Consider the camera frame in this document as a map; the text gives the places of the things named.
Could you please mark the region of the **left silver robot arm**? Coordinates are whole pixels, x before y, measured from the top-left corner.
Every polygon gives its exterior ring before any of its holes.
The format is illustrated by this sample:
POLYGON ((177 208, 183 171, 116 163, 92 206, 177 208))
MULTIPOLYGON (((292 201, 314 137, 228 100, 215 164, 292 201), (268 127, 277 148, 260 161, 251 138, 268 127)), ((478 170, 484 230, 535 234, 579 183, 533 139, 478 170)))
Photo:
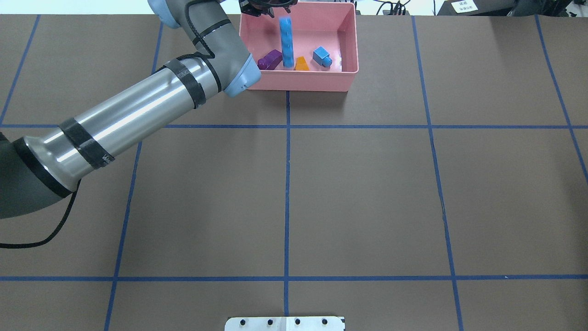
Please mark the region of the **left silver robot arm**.
POLYGON ((80 179, 219 93, 235 97, 262 77, 218 0, 150 0, 164 25, 182 28, 195 51, 61 122, 45 136, 1 138, 2 219, 54 205, 80 179))

